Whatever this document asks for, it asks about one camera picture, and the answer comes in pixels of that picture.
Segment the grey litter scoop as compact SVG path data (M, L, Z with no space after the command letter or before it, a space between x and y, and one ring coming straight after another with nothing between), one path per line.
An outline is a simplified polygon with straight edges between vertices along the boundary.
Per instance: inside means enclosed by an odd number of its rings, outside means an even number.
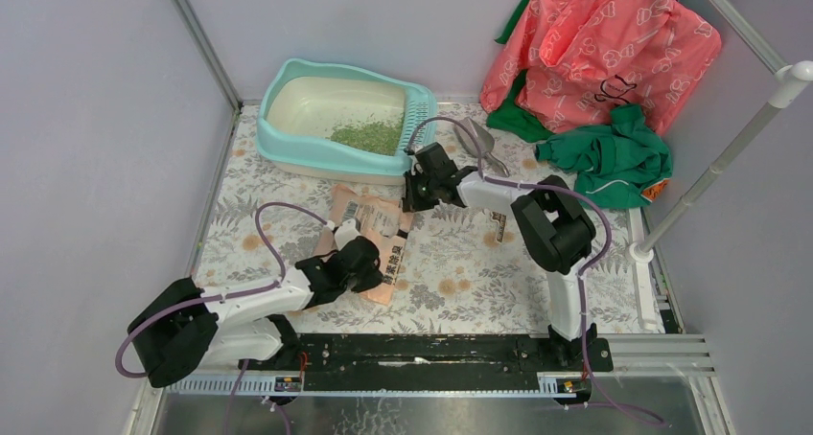
M454 127L458 142L471 155L486 162L500 177L507 178L510 171L493 153L495 138L479 123L466 117Z

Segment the teal litter box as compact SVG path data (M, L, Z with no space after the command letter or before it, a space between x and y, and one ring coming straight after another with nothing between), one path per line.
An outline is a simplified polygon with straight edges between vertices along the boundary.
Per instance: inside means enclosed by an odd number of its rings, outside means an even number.
M262 99L256 148L285 172L398 186L411 165L407 143L432 142L437 113L423 85L291 58Z

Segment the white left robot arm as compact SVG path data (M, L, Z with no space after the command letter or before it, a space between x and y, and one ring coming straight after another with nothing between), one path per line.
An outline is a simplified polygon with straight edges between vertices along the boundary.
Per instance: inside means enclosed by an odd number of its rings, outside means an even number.
M201 366L255 360L287 368L298 346L286 313L332 303L348 290L377 287L383 281L380 265L378 247L356 237L326 257L296 263L280 281L207 291L191 278L176 280L128 326L141 374L162 388Z

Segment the brown bag sealing clip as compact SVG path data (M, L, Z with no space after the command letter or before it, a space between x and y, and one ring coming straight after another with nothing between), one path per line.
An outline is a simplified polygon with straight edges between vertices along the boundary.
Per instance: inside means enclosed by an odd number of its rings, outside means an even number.
M496 226L494 231L494 241L496 243L503 243L507 216L502 213L492 212L490 218Z

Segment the pink cat litter bag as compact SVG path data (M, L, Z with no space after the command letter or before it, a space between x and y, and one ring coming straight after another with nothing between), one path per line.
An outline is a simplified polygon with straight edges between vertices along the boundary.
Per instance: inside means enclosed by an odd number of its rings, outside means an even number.
M405 255L413 216L402 210L400 200L374 195L358 195L349 187L336 185L332 190L332 207L328 220L340 225L354 218L360 234L371 240L380 254L383 281L361 296L369 301L389 305L395 291L398 270Z

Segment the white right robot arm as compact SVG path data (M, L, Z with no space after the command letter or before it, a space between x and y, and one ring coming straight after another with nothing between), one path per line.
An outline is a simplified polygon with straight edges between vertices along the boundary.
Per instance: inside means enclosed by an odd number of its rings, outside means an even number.
M405 173L406 211L427 211L445 203L516 221L530 259L546 273L551 360L565 370L576 368L596 338L578 276L592 253L596 230L573 191L556 175L537 184L516 183L487 176L474 166L459 168L437 143L406 153L413 157Z

